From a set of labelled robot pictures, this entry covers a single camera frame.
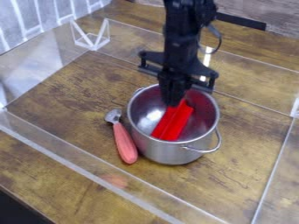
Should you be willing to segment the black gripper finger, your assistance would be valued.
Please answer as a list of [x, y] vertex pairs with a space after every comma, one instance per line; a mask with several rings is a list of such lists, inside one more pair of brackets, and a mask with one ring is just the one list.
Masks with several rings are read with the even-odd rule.
[[174, 99], [174, 81], [168, 77], [168, 75], [164, 74], [164, 73], [160, 73], [158, 75], [158, 80], [159, 80], [159, 87], [160, 87], [163, 102], [168, 106], [174, 106], [175, 105], [175, 99]]
[[192, 84], [187, 80], [180, 80], [175, 82], [174, 85], [174, 105], [180, 103], [184, 97], [186, 91], [191, 88]]

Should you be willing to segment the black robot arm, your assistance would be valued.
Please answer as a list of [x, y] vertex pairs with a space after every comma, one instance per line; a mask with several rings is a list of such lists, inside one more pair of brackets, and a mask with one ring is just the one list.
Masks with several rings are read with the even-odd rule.
[[218, 7], [214, 0], [163, 0], [166, 22], [162, 52], [142, 51], [140, 69], [156, 73], [163, 102], [175, 107], [192, 85], [211, 92], [219, 73], [199, 58], [202, 28], [207, 27], [222, 41], [211, 25]]

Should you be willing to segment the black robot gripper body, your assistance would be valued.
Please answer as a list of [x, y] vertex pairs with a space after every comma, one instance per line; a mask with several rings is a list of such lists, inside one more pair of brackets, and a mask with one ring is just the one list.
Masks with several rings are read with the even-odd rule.
[[191, 88], [196, 87], [210, 93], [219, 73], [203, 65], [198, 57], [199, 50], [199, 44], [195, 43], [180, 46], [166, 45], [162, 52], [142, 51], [139, 68], [156, 78], [159, 74], [167, 74], [172, 79], [172, 93], [176, 81], [188, 81]]

